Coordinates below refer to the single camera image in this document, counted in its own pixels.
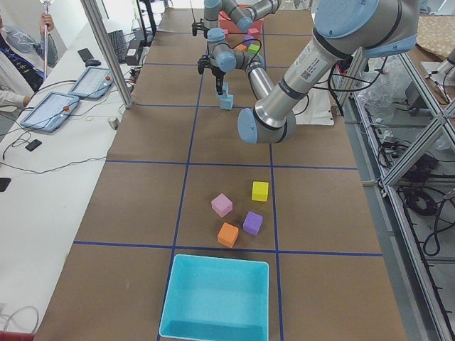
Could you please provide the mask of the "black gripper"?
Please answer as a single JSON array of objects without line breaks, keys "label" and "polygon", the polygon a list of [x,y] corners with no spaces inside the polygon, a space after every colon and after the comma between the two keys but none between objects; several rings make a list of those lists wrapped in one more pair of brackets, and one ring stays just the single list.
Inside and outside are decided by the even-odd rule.
[{"label": "black gripper", "polygon": [[193,36],[197,36],[199,32],[203,33],[203,36],[207,36],[207,28],[205,27],[205,21],[199,20],[199,22],[194,21],[191,24],[191,31]]},{"label": "black gripper", "polygon": [[209,55],[202,55],[199,58],[197,68],[199,75],[202,75],[205,70],[210,70],[212,72],[212,75],[214,75],[216,79],[216,92],[218,95],[222,95],[225,72],[223,72],[218,66],[211,63]]}]

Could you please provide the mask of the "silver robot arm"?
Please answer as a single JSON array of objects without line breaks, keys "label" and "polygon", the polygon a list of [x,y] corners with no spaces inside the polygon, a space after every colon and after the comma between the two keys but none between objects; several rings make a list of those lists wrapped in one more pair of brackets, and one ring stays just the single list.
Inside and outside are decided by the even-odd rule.
[{"label": "silver robot arm", "polygon": [[388,57],[407,52],[417,42],[419,1],[321,1],[312,38],[277,84],[268,77],[264,63],[254,53],[231,48],[218,15],[227,17],[245,33],[253,23],[276,13],[280,1],[258,1],[242,8],[236,1],[205,1],[204,17],[193,22],[207,41],[207,55],[198,61],[198,71],[210,69],[223,91],[223,76],[244,70],[258,100],[244,108],[237,119],[240,138],[249,144],[279,143],[295,131],[293,109],[310,89],[340,60],[358,49],[366,58]]},{"label": "silver robot arm", "polygon": [[263,0],[253,5],[241,7],[235,0],[206,0],[204,1],[203,18],[191,24],[192,35],[203,32],[205,38],[212,28],[219,28],[219,15],[225,15],[235,24],[241,33],[246,33],[255,21],[265,16],[275,14],[282,5],[280,0]]}]

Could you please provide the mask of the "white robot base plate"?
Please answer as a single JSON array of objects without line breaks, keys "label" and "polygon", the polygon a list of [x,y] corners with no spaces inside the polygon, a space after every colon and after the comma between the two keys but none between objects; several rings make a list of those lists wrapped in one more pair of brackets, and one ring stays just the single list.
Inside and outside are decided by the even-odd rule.
[{"label": "white robot base plate", "polygon": [[334,125],[331,98],[324,90],[311,90],[296,104],[293,113],[300,125]]}]

